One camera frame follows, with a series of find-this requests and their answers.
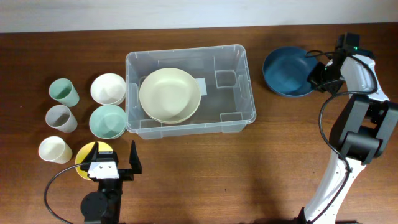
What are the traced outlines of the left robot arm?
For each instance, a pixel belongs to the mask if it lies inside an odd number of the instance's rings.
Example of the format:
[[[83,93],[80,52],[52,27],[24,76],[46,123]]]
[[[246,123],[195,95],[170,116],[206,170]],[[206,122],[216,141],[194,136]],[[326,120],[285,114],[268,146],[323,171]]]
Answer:
[[[88,178],[98,183],[98,190],[86,195],[80,205],[85,223],[119,223],[123,183],[133,181],[142,173],[135,142],[131,143],[129,169],[118,168],[118,156],[114,151],[100,151],[94,143],[82,160],[80,169]]]

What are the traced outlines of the yellow small bowl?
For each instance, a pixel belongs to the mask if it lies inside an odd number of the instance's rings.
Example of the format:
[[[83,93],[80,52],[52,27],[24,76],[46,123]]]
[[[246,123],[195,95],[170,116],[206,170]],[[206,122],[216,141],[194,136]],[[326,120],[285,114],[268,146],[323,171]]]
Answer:
[[[99,144],[99,152],[103,152],[103,151],[113,151],[112,147],[105,143],[105,142],[98,142]],[[90,142],[86,145],[84,145],[77,153],[76,158],[75,158],[75,164],[79,164],[81,162],[83,162],[84,158],[88,155],[88,153],[91,151],[91,149],[93,148],[93,146],[95,145],[95,142]],[[78,175],[86,180],[90,180],[90,178],[88,177],[88,173],[81,170],[80,167],[76,167],[75,168]]]

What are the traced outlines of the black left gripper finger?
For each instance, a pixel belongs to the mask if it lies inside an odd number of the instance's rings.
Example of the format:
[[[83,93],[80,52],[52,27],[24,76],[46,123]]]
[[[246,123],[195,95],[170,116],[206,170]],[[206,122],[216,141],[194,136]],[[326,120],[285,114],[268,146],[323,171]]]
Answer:
[[[99,149],[99,142],[91,142],[82,147],[80,150],[81,162],[91,162],[97,154]]]
[[[134,174],[142,173],[142,165],[139,160],[139,156],[137,155],[136,143],[134,140],[132,140],[132,142],[131,142],[129,163],[131,165],[131,169]]]

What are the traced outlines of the dark blue large bowl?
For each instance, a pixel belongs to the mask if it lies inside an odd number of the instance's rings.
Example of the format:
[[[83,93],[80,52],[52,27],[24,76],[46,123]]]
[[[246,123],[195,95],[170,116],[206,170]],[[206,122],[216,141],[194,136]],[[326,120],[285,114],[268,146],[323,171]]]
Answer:
[[[306,53],[300,47],[280,47],[265,58],[262,67],[264,80],[274,93],[298,98],[314,91],[307,78],[318,60],[306,58]]]

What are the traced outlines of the cream large bowl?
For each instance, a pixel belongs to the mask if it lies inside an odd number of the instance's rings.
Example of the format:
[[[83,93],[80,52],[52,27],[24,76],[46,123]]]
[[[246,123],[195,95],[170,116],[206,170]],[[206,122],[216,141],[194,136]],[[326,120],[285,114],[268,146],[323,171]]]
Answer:
[[[198,83],[178,68],[161,68],[146,77],[139,90],[142,109],[152,119],[177,124],[193,116],[201,103]]]

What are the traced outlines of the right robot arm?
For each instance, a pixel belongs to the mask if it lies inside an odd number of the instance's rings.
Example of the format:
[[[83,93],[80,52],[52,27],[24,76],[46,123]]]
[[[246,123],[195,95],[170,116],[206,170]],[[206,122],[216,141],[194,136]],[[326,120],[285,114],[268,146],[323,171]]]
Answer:
[[[397,125],[397,104],[382,91],[374,54],[359,46],[358,34],[341,34],[335,49],[326,52],[308,76],[315,90],[329,92],[330,103],[348,95],[349,101],[323,140],[330,160],[315,196],[301,209],[297,223],[336,223],[336,215],[357,176],[385,150]]]

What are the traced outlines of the mint green small bowl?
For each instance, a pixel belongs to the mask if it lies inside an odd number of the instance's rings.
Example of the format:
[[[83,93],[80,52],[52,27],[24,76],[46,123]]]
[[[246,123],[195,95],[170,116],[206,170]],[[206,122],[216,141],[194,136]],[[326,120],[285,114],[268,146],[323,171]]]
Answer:
[[[90,131],[101,139],[116,139],[126,130],[126,112],[117,105],[103,105],[89,120]]]

